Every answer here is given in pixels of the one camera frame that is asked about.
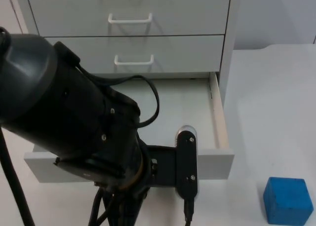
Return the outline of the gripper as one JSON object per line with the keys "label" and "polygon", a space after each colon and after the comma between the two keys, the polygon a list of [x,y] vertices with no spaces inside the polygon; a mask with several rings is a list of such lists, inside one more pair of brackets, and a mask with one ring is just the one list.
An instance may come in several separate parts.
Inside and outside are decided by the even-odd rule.
{"label": "gripper", "polygon": [[91,210],[91,224],[108,220],[111,226],[133,226],[151,187],[171,187],[176,184],[176,148],[141,146],[143,169],[135,183],[127,188],[99,187]]}

